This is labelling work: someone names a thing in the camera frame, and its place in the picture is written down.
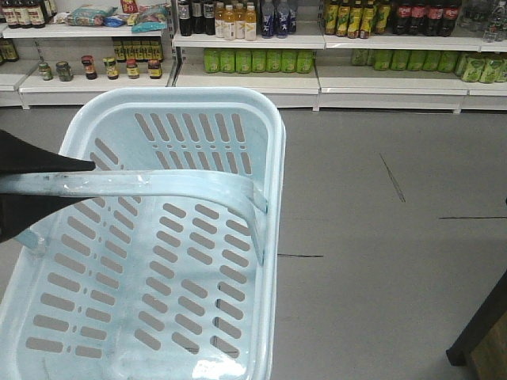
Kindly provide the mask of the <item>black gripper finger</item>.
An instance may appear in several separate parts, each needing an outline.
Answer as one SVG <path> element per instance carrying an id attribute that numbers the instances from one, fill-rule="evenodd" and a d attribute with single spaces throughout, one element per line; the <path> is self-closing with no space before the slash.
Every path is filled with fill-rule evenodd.
<path id="1" fill-rule="evenodd" d="M 92 171 L 93 161 L 52 153 L 1 130 L 1 174 Z"/>
<path id="2" fill-rule="evenodd" d="M 1 194 L 1 242 L 15 238 L 41 219 L 85 197 Z"/>

